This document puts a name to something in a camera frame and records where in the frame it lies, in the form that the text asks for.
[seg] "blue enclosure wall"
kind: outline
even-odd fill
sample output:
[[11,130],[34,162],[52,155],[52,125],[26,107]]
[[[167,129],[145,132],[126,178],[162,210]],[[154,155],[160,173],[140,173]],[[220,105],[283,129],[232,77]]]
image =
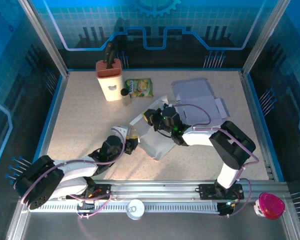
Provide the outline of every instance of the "blue enclosure wall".
[[19,198],[9,165],[32,161],[59,76],[18,1],[0,1],[0,239]]
[[290,2],[250,75],[283,177],[299,192],[300,0]]
[[[108,40],[130,68],[241,68],[276,2],[33,1],[71,69],[93,69]],[[215,56],[222,64],[205,64]]]

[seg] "table surface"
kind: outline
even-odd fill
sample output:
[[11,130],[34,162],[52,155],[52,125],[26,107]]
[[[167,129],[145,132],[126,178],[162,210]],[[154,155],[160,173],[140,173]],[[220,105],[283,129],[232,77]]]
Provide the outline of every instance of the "table surface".
[[[242,177],[268,180],[268,174],[237,71],[129,71],[123,79],[151,78],[154,97],[133,98],[123,106],[119,101],[106,101],[94,71],[71,72],[57,116],[48,155],[52,159],[82,158],[100,148],[113,126],[129,126],[156,99],[167,95],[175,102],[171,83],[178,80],[207,78],[213,94],[225,102],[234,122],[255,143],[253,152],[258,164],[247,167]],[[175,146],[160,161],[149,157],[141,148],[132,155],[124,154],[108,171],[96,176],[105,180],[214,180],[223,162],[212,146]]]

